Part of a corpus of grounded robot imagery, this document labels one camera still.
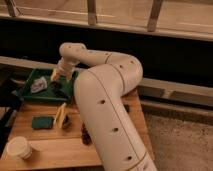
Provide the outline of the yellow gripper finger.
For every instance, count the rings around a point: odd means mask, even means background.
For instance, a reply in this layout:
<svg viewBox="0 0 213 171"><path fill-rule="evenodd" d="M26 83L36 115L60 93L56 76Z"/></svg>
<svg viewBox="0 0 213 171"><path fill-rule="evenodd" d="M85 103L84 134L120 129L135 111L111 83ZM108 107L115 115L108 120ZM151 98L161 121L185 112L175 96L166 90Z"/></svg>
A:
<svg viewBox="0 0 213 171"><path fill-rule="evenodd" d="M73 75L73 72L68 73L68 74L66 75L66 80L67 80L67 81L70 81L71 78L72 78L72 75Z"/></svg>
<svg viewBox="0 0 213 171"><path fill-rule="evenodd" d="M59 74L58 70L57 70L57 69L54 69L53 72L52 72L52 74L51 74L50 79L51 79L52 81L57 81L58 78L59 78L59 76L60 76L60 74Z"/></svg>

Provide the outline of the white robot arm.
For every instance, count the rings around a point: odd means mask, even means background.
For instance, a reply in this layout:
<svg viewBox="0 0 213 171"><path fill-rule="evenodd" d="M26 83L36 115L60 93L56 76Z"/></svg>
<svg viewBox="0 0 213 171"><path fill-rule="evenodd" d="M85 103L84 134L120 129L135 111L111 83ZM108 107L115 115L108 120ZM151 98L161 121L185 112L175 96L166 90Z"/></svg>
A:
<svg viewBox="0 0 213 171"><path fill-rule="evenodd" d="M53 80L70 77L80 63L87 66L74 82L75 102L105 171L157 171L121 100L142 79L140 61L82 43L63 43L59 53Z"/></svg>

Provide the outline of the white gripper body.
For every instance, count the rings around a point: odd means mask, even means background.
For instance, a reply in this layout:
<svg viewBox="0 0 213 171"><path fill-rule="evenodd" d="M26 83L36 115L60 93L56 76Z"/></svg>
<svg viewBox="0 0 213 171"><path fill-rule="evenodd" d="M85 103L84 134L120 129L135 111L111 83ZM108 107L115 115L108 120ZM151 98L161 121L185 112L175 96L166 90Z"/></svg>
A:
<svg viewBox="0 0 213 171"><path fill-rule="evenodd" d="M61 58L57 64L57 71L60 75L72 74L74 72L74 68L79 64L77 60L67 60Z"/></svg>

